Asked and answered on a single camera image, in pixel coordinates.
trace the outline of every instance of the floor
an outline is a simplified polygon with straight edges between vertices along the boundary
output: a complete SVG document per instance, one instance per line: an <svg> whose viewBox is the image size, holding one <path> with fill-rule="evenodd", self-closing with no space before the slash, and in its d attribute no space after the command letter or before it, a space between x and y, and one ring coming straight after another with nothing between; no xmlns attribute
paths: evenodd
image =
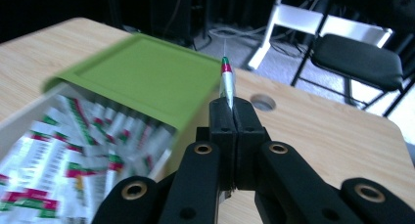
<svg viewBox="0 0 415 224"><path fill-rule="evenodd" d="M232 67L244 69L248 69L248 62L260 44L260 40L253 39L252 37L225 39L223 36L217 36L217 33L212 33L211 31L210 37L211 41L209 40L208 36L205 38L202 35L198 36L195 39L196 50L218 59L221 59L225 54L229 58ZM300 52L296 47L290 44L277 42L274 43L274 45L276 49L271 48L259 68L257 70L251 71L275 81L290 84L301 61ZM306 68L304 69L303 76L316 82L329 85L339 91L343 91L344 84L342 78L320 68L316 68L310 62L308 62ZM343 97L303 81L299 81L297 88L337 102L344 102ZM357 82L352 83L352 89L353 96L355 98L363 99L366 101L369 101L373 96L376 96L376 94L379 93L377 90ZM388 107L396 95L397 93L388 94L367 111L373 114L382 115L384 110ZM389 119L400 128L404 140L407 143L408 150L412 152L412 156L415 158L414 106L415 88L412 88L406 97L396 107L396 109L390 114Z"/></svg>

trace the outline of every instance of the green lid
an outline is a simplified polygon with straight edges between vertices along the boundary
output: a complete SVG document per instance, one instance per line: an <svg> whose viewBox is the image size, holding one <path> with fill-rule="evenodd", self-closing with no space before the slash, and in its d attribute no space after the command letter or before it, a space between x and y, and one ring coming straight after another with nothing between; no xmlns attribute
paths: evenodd
<svg viewBox="0 0 415 224"><path fill-rule="evenodd" d="M62 80L183 130L220 78L220 61L135 34L49 80Z"/></svg>

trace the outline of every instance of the box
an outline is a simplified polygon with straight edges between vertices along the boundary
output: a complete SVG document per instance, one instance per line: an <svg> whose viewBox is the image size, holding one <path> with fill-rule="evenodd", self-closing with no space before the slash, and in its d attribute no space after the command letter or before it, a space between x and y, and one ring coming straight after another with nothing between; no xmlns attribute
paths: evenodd
<svg viewBox="0 0 415 224"><path fill-rule="evenodd" d="M175 171L197 126L208 125L208 102L220 77L220 61L143 34L136 34L77 64L44 85L44 95L0 123L0 158L40 119L54 96L114 100L176 129L171 155L166 152L151 174L160 180Z"/></svg>

